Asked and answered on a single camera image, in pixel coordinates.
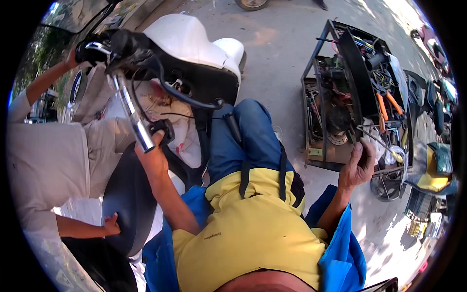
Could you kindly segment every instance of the black seat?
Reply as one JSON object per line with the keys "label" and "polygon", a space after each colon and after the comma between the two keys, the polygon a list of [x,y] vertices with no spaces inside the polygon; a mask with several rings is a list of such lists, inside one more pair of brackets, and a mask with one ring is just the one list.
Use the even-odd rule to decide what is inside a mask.
{"label": "black seat", "polygon": [[151,231],[157,202],[141,163],[130,144],[113,171],[102,201],[102,221],[118,213],[121,233],[107,241],[124,256],[134,256]]}

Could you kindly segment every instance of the leg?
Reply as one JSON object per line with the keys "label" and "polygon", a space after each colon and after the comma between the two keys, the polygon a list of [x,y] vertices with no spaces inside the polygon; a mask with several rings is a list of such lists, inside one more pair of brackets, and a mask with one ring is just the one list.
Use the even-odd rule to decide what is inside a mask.
{"label": "leg", "polygon": [[[232,105],[225,104],[220,110],[214,111],[212,117],[222,118],[223,115],[233,110]],[[245,152],[232,137],[225,120],[212,120],[210,148],[208,172],[211,184],[241,170],[241,163],[246,159]]]}
{"label": "leg", "polygon": [[98,198],[104,195],[121,153],[135,139],[129,120],[124,118],[92,121],[84,129],[88,143],[90,197]]}
{"label": "leg", "polygon": [[[235,107],[234,114],[251,167],[278,171],[281,145],[272,129],[271,116],[267,109],[256,100],[246,99]],[[286,168],[287,171],[294,171],[288,160]]]}

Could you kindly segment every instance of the concrete ground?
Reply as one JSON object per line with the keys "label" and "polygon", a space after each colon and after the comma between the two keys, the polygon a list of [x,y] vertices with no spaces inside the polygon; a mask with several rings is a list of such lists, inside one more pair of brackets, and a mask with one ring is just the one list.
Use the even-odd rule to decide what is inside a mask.
{"label": "concrete ground", "polygon": [[[165,1],[137,30],[142,31],[158,17],[185,11],[200,19],[208,37],[214,41],[233,37],[245,44],[248,55],[237,102],[245,98],[260,101],[269,110],[273,124],[281,127],[289,160],[305,185],[306,209],[329,184],[337,185],[339,174],[316,167],[304,168],[304,117],[300,78],[317,44],[327,19],[343,22],[385,40],[403,69],[425,78],[436,76],[427,52],[409,32],[420,25],[417,10],[406,0],[326,0],[329,11],[321,10],[312,0],[271,0],[267,8],[255,12],[240,9],[234,0]],[[322,55],[332,56],[327,43]],[[423,137],[429,129],[428,116],[417,122]],[[378,201],[369,183],[358,186],[352,196],[352,230],[368,265],[366,286],[398,277],[399,287],[410,281],[424,261],[428,249],[405,234],[410,219],[404,215],[409,188],[401,199]],[[95,217],[87,203],[63,207],[63,213],[75,218]],[[141,274],[137,277],[143,285]]]}

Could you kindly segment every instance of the blue jacket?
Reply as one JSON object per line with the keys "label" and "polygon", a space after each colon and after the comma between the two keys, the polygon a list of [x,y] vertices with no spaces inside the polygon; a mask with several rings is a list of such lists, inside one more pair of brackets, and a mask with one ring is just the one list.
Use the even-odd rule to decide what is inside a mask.
{"label": "blue jacket", "polygon": [[[336,193],[337,187],[328,185],[320,198],[310,207],[305,221],[310,228],[316,226]],[[201,228],[206,225],[207,217],[212,213],[211,205],[205,199],[206,189],[194,186],[182,195],[182,199],[193,211]],[[367,274],[367,264],[357,239],[350,230],[351,207],[347,206],[339,225],[334,232],[324,255],[318,262],[321,269],[320,291],[357,291],[363,288]],[[146,291],[178,292],[175,272],[172,230],[164,219],[162,231],[151,239],[143,248],[143,262],[146,263]]]}

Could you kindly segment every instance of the tool box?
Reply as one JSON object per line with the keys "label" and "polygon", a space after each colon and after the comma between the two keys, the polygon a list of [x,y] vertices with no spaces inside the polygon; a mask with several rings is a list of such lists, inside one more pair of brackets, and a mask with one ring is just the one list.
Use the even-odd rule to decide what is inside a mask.
{"label": "tool box", "polygon": [[[331,20],[317,39],[301,78],[305,166],[340,171],[350,159],[353,144],[363,136],[360,129],[372,129],[387,148],[399,146],[405,151],[407,167],[411,167],[413,121],[398,82],[405,85],[406,80],[404,75],[401,79],[401,68],[393,68],[396,58],[386,42]],[[319,55],[325,42],[331,43],[333,57]],[[400,179],[403,171],[404,163],[379,161],[374,177]]]}

